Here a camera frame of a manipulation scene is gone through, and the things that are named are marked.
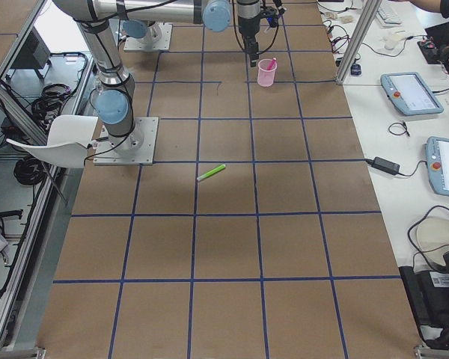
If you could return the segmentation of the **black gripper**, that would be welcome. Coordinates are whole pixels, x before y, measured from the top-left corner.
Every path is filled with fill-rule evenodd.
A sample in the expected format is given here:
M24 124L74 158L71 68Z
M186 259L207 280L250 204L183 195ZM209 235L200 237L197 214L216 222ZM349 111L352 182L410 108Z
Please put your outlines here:
M243 36L245 53L248 56L250 67L256 67L259 60L259 44L255 35Z

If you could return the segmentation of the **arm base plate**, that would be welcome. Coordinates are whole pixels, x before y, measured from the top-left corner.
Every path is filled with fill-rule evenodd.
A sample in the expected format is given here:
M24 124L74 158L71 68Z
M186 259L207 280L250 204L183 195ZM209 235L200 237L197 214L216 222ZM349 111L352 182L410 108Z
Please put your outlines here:
M135 117L135 128L120 145L121 139L110 136L102 125L101 137L105 141L97 145L98 155L93 157L95 165L151 165L154 160L158 117Z
M125 21L122 27L126 35L125 52L164 52L171 44L172 24L154 22L148 25L138 20Z

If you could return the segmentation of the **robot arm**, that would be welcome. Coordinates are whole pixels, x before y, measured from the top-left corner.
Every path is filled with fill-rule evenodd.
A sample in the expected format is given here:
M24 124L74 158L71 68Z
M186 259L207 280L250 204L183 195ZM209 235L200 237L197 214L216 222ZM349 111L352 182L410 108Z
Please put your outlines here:
M162 37L162 31L154 21L125 20L122 29L127 36L135 39L147 38L149 41L156 42Z
M138 149L144 134L134 121L134 80L123 65L109 20L203 24L220 32L234 19L229 1L55 1L54 4L78 24L99 69L103 90L116 90L112 100L124 100L128 105L121 112L121 122L105 124L109 143L122 153Z

